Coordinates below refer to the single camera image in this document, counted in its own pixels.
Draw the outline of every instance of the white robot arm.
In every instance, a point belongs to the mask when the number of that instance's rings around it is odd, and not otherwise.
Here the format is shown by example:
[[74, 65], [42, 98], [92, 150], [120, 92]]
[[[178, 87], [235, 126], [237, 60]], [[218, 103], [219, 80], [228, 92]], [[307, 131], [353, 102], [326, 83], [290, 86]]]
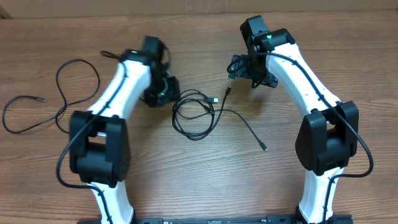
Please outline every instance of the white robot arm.
[[[329, 104], [336, 106], [336, 102], [340, 101], [337, 96], [326, 89], [317, 76], [311, 71], [310, 67], [305, 63], [301, 56], [299, 47], [296, 44], [287, 43], [277, 46], [272, 53], [285, 55], [296, 60], [311, 76], [311, 79], [325, 96], [325, 99]], [[315, 90], [312, 88], [303, 72], [290, 61], [275, 56], [269, 56], [266, 60], [266, 66], [269, 72], [275, 75], [275, 77], [283, 84], [302, 117], [310, 114], [314, 109], [317, 109], [318, 111], [328, 109], [322, 101], [318, 100], [319, 96], [315, 93]], [[329, 179], [336, 174], [343, 173], [343, 170], [344, 168], [336, 167], [326, 171], [320, 176], [316, 175], [314, 171], [305, 171], [304, 194], [298, 208], [307, 223], [322, 222], [323, 205], [325, 203], [325, 195]], [[331, 205], [333, 203], [336, 184], [332, 185], [326, 219], [329, 219], [333, 214]]]
[[[90, 186], [102, 214], [101, 220], [89, 223], [135, 221], [124, 183], [130, 161], [125, 120], [141, 95], [151, 107], [178, 98], [178, 81], [162, 63], [164, 50], [168, 49], [158, 38], [146, 37], [142, 50], [126, 50], [120, 57], [106, 52], [105, 56], [119, 60], [114, 78], [87, 112], [75, 111], [71, 117], [70, 168]], [[83, 128], [87, 131], [80, 134]], [[89, 142], [88, 137], [96, 136], [106, 137], [106, 144]]]

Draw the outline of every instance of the wood grain surface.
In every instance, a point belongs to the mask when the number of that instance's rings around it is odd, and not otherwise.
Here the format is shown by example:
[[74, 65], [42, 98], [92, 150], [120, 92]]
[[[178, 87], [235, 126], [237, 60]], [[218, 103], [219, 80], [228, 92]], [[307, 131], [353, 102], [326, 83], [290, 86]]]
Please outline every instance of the wood grain surface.
[[0, 0], [6, 18], [396, 10], [398, 0]]
[[[171, 105], [148, 108], [139, 102], [128, 121], [131, 166], [126, 179], [138, 217], [261, 217], [293, 213], [303, 194], [304, 168], [294, 142], [302, 119], [280, 85], [250, 89], [249, 80], [226, 73], [232, 55], [245, 54], [239, 26], [254, 14], [205, 16], [91, 17], [0, 21], [0, 105], [17, 95], [7, 111], [12, 129], [53, 116], [63, 105], [55, 84], [57, 68], [83, 58], [101, 76], [103, 90], [117, 61], [100, 50], [139, 49], [145, 35], [160, 37], [172, 52], [172, 73], [182, 90], [196, 88], [221, 98], [241, 113], [269, 147], [264, 152], [243, 122], [223, 114], [204, 140], [191, 141], [171, 125]], [[264, 13], [270, 29], [285, 27], [319, 79], [343, 101], [359, 108], [359, 133], [374, 156], [374, 172], [363, 179], [341, 179], [335, 213], [356, 223], [398, 223], [398, 12]], [[60, 85], [69, 102], [87, 97], [95, 74], [82, 63], [65, 67]], [[72, 106], [61, 124], [68, 128]], [[194, 105], [186, 111], [194, 113]], [[182, 121], [205, 129], [209, 118]], [[98, 218], [89, 190], [66, 189], [55, 178], [57, 159], [68, 142], [53, 122], [23, 134], [0, 128], [0, 223], [76, 223]], [[63, 163], [67, 182], [80, 183]], [[346, 173], [368, 168], [358, 148]]]

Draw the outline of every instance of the usb connector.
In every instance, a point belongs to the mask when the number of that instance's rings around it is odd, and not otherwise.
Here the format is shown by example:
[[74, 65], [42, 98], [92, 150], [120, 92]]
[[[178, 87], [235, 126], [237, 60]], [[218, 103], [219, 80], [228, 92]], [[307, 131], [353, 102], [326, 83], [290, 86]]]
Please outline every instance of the usb connector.
[[206, 98], [206, 102], [208, 102], [208, 103], [218, 103], [218, 98]]

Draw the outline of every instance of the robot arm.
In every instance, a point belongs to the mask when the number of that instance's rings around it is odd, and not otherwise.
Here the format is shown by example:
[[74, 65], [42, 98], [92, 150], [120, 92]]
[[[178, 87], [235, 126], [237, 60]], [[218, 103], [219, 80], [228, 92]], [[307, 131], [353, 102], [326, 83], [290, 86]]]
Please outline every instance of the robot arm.
[[[144, 95], [143, 101], [147, 105], [154, 107], [162, 106], [180, 94], [177, 79], [169, 77], [169, 66], [161, 62], [164, 49], [158, 38], [146, 37], [142, 50], [126, 50], [117, 58], [116, 74], [99, 100], [86, 112], [75, 111], [70, 120], [72, 139], [116, 93], [108, 107], [88, 128], [89, 131], [81, 134], [70, 148], [72, 172], [79, 174], [82, 182], [103, 192], [112, 223], [130, 224], [135, 219], [124, 183], [130, 162], [126, 119], [141, 95]], [[96, 136], [106, 137], [106, 144], [89, 142], [88, 137]], [[101, 196], [96, 190], [92, 191], [102, 218], [90, 223], [110, 223]]]
[[[356, 138], [320, 99], [309, 79], [355, 131], [358, 131], [358, 109], [352, 102], [342, 104], [337, 96], [326, 89], [305, 63], [295, 40], [286, 29], [270, 32], [262, 17], [256, 16], [242, 24], [241, 33], [248, 56], [233, 57], [233, 66], [228, 67], [229, 77], [252, 79], [252, 88], [259, 85], [275, 88], [281, 81], [293, 99], [303, 117], [295, 144], [296, 153], [306, 168], [304, 194], [296, 217], [302, 223], [321, 223], [329, 180], [334, 175], [342, 174], [349, 158], [355, 155]], [[309, 78], [297, 64], [301, 65]], [[327, 129], [327, 123], [335, 127]], [[333, 215], [331, 206], [336, 184], [337, 179], [330, 189], [326, 220]]]

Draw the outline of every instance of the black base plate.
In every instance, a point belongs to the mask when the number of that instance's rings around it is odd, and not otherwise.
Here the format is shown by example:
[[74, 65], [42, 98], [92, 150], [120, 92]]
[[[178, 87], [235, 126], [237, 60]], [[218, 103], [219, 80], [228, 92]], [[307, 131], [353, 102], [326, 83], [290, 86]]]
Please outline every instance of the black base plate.
[[[164, 220], [162, 218], [139, 218], [134, 224], [305, 224], [295, 215], [268, 215], [259, 218], [188, 218]], [[333, 215], [327, 224], [353, 224], [351, 215]], [[78, 224], [101, 224], [101, 220], [78, 222]]]

